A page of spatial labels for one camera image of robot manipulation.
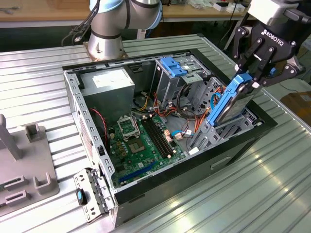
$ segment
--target blue tab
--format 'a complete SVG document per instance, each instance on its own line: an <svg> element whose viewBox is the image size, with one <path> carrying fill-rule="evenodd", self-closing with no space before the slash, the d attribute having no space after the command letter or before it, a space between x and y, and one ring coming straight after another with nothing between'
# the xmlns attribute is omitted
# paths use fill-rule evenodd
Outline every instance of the blue tab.
<svg viewBox="0 0 311 233"><path fill-rule="evenodd" d="M273 68L270 70L270 75L273 76L275 73L276 73L276 69L273 67Z"/></svg>
<svg viewBox="0 0 311 233"><path fill-rule="evenodd" d="M171 57L161 58L161 62L173 77L183 76L187 74L187 71L183 70L178 64L178 62L176 62Z"/></svg>
<svg viewBox="0 0 311 233"><path fill-rule="evenodd" d="M82 194L81 194L81 191L78 192L78 199L82 199Z"/></svg>

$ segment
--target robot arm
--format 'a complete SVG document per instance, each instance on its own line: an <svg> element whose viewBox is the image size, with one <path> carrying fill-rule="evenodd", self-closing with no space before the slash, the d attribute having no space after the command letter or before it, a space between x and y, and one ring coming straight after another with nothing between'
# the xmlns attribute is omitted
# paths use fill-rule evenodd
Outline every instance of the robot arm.
<svg viewBox="0 0 311 233"><path fill-rule="evenodd" d="M71 43L79 42L91 26L92 34L87 45L94 60L110 60L122 57L123 29L153 29L162 18L160 0L90 0L90 14L69 34Z"/></svg>
<svg viewBox="0 0 311 233"><path fill-rule="evenodd" d="M259 22L252 28L243 26L249 15ZM220 125L240 115L254 95L263 87L294 78L304 72L296 54L311 34L311 0L252 0L242 26L236 28L233 57L238 59L237 71L208 122ZM242 53L241 42L250 38L250 48ZM254 73L251 64L258 60ZM274 66L287 61L280 74Z"/></svg>

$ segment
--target metal bracket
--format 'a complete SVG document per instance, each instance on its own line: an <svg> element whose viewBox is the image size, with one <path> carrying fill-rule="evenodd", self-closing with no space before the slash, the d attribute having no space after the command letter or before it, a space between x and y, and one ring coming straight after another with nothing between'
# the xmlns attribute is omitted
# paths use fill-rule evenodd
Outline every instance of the metal bracket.
<svg viewBox="0 0 311 233"><path fill-rule="evenodd" d="M85 168L73 178L77 190L85 194L86 204L80 204L88 223L107 215L115 207L109 187L97 169Z"/></svg>

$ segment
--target ribbed aluminum surface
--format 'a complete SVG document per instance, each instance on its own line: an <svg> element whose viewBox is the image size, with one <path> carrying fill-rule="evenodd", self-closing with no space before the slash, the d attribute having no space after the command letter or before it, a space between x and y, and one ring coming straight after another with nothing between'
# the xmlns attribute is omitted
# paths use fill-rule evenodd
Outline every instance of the ribbed aluminum surface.
<svg viewBox="0 0 311 233"><path fill-rule="evenodd" d="M125 41L129 56L198 48L229 77L232 61L196 35ZM108 218L86 225L73 174L90 166L61 66L90 61L83 46L0 54L0 113L10 131L39 122L47 130L60 185L56 196L0 218L0 232L107 232ZM310 232L311 135L262 93L255 101L278 126L235 164L122 225L115 232Z"/></svg>

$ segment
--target ram slot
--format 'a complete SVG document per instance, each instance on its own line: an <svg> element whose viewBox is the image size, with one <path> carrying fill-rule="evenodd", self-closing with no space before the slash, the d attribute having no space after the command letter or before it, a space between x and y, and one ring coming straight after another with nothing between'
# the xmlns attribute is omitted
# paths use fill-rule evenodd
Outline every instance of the ram slot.
<svg viewBox="0 0 311 233"><path fill-rule="evenodd" d="M163 159L167 158L168 155L173 155L172 149L170 148L162 134L158 131L156 125L152 120L143 121L142 125L144 126L147 134L151 138L155 147L160 152L160 155Z"/></svg>

